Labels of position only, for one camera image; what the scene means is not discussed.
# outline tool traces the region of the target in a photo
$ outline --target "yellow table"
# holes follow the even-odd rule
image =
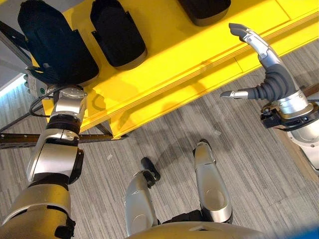
[[[115,138],[260,67],[256,53],[230,34],[229,22],[254,29],[280,55],[319,37],[317,0],[232,0],[227,15],[208,27],[193,25],[177,0],[120,2],[149,53],[130,71],[111,67],[92,36],[92,0],[64,13],[100,69],[85,88],[88,109],[81,131],[108,120]],[[43,105],[50,114],[52,102]]]

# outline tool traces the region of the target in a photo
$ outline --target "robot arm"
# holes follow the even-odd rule
[[[68,185],[82,170],[78,148],[86,93],[74,87],[60,91],[49,123],[41,134],[27,168],[30,185],[13,203],[0,238],[61,238],[73,236]]]
[[[266,128],[284,126],[289,138],[299,145],[312,168],[319,175],[319,107],[309,103],[299,89],[292,74],[275,51],[253,30],[229,24],[233,35],[246,42],[258,53],[258,59],[266,70],[260,86],[226,91],[220,96],[231,99],[267,99],[269,104],[262,109],[261,121]]]

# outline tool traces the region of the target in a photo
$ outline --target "black cable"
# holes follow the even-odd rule
[[[29,109],[29,113],[32,116],[36,116],[36,117],[45,117],[45,118],[49,118],[50,116],[46,116],[46,115],[38,115],[34,112],[33,108],[39,104],[44,98],[49,97],[49,95],[51,95],[52,93],[55,93],[57,91],[61,91],[63,89],[69,88],[69,87],[76,87],[76,86],[62,86],[62,87],[58,87],[55,88],[54,90],[50,91],[49,93],[46,93],[43,96],[40,96],[39,98],[37,98],[36,100],[34,100],[31,105],[30,105],[30,109]]]

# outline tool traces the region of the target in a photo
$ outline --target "gray carpet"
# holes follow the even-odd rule
[[[283,60],[299,85],[311,85],[319,78],[318,56],[316,41]],[[160,221],[198,209],[192,149],[201,138],[212,145],[232,200],[233,224],[276,236],[317,224],[319,185],[302,176],[276,134],[263,128],[259,110],[265,102],[219,97],[222,91],[255,86],[263,78],[259,69],[138,128],[125,140],[80,145],[85,151],[82,175],[70,186],[75,238],[126,236],[125,190],[144,156],[162,176],[151,189]],[[31,102],[24,86],[0,98],[0,126],[26,112]],[[41,133],[44,127],[44,119],[29,117],[7,132]],[[31,150],[0,150],[1,220],[27,186]]]

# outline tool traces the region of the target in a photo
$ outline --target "wooden edge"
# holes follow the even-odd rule
[[[319,91],[319,83],[305,87],[302,89],[302,91],[306,97],[311,96]],[[296,166],[299,168],[301,174],[305,178],[319,183],[319,177],[318,175],[316,175],[313,168],[310,166],[310,163],[308,162],[308,159],[304,155],[302,149],[288,138],[286,132],[275,128],[274,131],[280,139],[280,141],[284,144],[285,148],[294,160]]]

